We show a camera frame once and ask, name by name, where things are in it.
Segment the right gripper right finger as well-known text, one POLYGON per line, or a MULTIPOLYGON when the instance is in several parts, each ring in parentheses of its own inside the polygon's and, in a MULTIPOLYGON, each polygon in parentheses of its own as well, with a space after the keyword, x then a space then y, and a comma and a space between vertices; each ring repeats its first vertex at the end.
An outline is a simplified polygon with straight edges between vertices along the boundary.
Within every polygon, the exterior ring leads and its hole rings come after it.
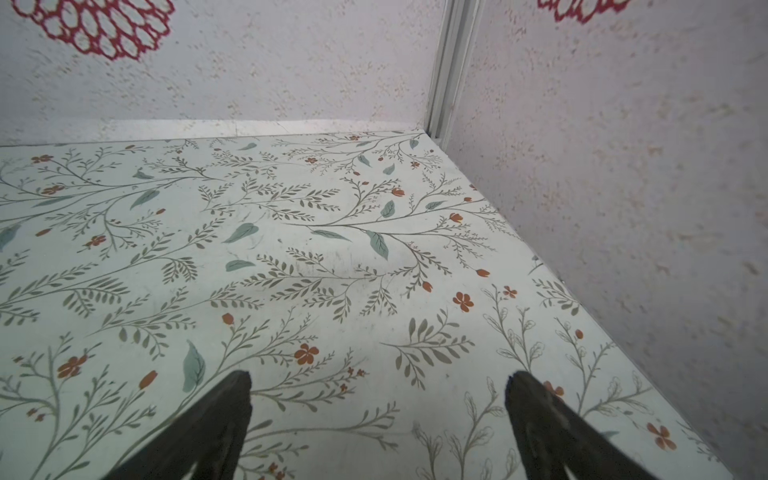
POLYGON ((526 371, 508 378, 505 408, 529 479, 654 478, 526 371))

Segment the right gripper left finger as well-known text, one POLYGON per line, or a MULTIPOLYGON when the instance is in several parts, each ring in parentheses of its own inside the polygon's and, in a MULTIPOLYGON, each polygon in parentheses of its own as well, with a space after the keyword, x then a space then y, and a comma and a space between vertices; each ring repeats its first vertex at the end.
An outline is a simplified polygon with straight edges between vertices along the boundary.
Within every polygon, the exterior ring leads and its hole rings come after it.
POLYGON ((251 376, 238 370, 106 477, 232 479, 252 414, 251 376))

